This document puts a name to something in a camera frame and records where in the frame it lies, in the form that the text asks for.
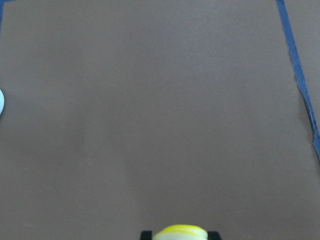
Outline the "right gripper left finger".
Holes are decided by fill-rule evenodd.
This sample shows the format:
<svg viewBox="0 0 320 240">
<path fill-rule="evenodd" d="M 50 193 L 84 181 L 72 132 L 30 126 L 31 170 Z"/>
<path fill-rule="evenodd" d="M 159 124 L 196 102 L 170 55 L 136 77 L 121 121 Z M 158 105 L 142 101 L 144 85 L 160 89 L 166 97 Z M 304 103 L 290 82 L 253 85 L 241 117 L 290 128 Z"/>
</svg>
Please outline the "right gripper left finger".
<svg viewBox="0 0 320 240">
<path fill-rule="evenodd" d="M 153 239 L 153 231 L 152 230 L 141 231 L 139 240 L 152 240 L 152 239 Z"/>
</svg>

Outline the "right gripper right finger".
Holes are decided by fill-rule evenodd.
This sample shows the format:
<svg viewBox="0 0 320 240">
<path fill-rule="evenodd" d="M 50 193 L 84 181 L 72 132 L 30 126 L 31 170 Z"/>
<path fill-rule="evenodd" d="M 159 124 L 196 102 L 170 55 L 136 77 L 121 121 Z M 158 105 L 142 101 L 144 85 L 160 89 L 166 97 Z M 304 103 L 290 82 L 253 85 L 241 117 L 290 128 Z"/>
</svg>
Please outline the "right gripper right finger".
<svg viewBox="0 0 320 240">
<path fill-rule="evenodd" d="M 218 231 L 208 231 L 208 240 L 222 240 L 222 237 Z"/>
</svg>

